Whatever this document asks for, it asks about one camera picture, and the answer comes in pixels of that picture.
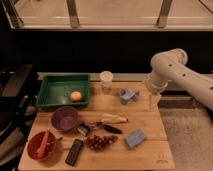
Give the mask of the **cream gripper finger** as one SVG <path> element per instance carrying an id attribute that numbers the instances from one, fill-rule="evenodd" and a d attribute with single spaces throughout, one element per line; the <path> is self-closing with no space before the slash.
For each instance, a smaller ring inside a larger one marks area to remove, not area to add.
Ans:
<path id="1" fill-rule="evenodd" d="M 153 111 L 158 109 L 158 103 L 160 102 L 160 100 L 161 100 L 161 95 L 153 96 L 153 102 L 152 102 Z"/>
<path id="2" fill-rule="evenodd" d="M 149 105 L 149 111 L 152 111 L 153 109 L 153 103 L 152 103 L 152 94 L 148 95 L 148 105 Z"/>

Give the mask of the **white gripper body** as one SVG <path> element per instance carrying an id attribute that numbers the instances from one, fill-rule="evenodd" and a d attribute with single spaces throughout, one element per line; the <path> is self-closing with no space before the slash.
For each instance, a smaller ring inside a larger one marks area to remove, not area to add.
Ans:
<path id="1" fill-rule="evenodd" d="M 155 85 L 154 83 L 151 82 L 150 78 L 145 78 L 144 84 L 152 95 L 159 95 L 167 88 L 167 85 L 164 86 Z"/>

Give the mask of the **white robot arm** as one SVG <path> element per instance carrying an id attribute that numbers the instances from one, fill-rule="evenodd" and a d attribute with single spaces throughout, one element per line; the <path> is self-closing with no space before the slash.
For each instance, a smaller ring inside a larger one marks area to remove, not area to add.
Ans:
<path id="1" fill-rule="evenodd" d="M 180 48 L 155 54 L 152 71 L 145 79 L 147 89 L 158 95 L 173 81 L 213 111 L 213 79 L 187 68 L 187 60 L 187 53 Z"/>

